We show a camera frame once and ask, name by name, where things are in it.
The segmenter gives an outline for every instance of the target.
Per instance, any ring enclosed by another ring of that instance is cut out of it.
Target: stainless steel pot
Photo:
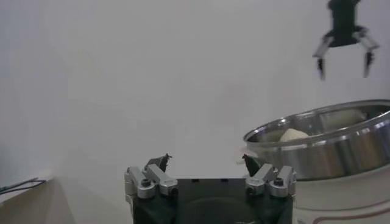
[[[293,128],[309,135],[279,142]],[[390,100],[365,100],[284,117],[244,136],[247,148],[276,167],[293,166],[297,179],[323,180],[390,163]]]

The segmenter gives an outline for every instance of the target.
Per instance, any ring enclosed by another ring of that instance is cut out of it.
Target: beige surface
[[[20,194],[0,206],[1,224],[75,224],[57,180]]]

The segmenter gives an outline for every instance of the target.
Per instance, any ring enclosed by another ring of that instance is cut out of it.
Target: black cable
[[[21,186],[21,185],[25,185],[25,184],[30,183],[30,182],[32,182],[32,181],[34,181],[34,180],[37,180],[37,179],[38,179],[38,177],[34,177],[34,178],[31,178],[31,179],[29,179],[29,180],[22,181],[22,182],[17,183],[17,184],[5,186],[5,187],[0,187],[0,192],[2,192],[2,191],[7,191],[7,190],[9,190],[9,189],[16,188],[16,187]]]
[[[21,187],[21,188],[16,188],[16,189],[9,189],[9,190],[5,190],[5,191],[0,191],[0,195],[2,194],[7,194],[7,193],[11,193],[11,192],[14,192],[14,191],[22,191],[22,190],[28,190],[28,189],[31,189],[31,188],[35,188],[43,183],[45,183],[46,180],[32,180],[32,181],[29,181],[29,182],[26,182],[26,183],[38,183],[34,186],[29,186],[29,187]]]

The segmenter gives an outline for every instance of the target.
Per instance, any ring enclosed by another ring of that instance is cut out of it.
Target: white wall
[[[251,128],[390,97],[389,10],[359,5],[381,44],[370,77],[356,45],[328,52],[321,82],[325,1],[0,1],[0,183],[51,169],[76,223],[129,223],[129,165],[169,152],[172,176],[238,177]]]

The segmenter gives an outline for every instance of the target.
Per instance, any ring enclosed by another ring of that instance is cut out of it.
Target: screw
[[[172,188],[172,189],[169,191],[169,196],[170,196],[170,197],[176,197],[178,194],[179,194],[179,191],[177,190],[176,187]]]
[[[254,188],[252,188],[252,187],[248,187],[246,189],[246,194],[247,195],[253,196],[253,195],[255,195],[255,193],[256,193],[256,190]]]
[[[152,182],[149,179],[143,179],[141,181],[141,186],[142,187],[149,187],[152,184]]]
[[[275,184],[276,186],[283,186],[283,185],[284,185],[284,181],[283,181],[282,178],[277,177],[277,178],[274,180],[274,184]]]

